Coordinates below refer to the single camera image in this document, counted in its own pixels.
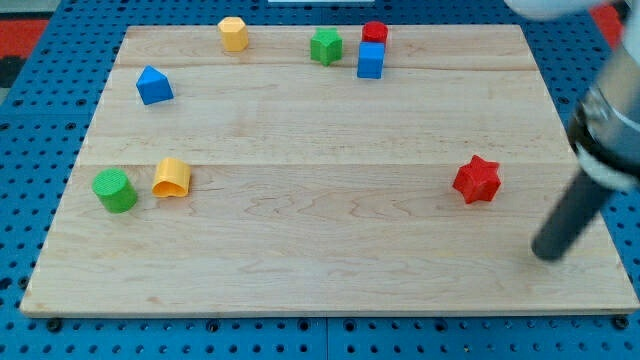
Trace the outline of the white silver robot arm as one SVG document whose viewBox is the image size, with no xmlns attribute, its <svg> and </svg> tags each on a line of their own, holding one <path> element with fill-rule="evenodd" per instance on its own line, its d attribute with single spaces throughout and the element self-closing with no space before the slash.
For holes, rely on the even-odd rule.
<svg viewBox="0 0 640 360">
<path fill-rule="evenodd" d="M 620 45 L 577 103 L 568 138 L 581 169 L 612 190 L 639 185 L 639 3 Z"/>
</svg>

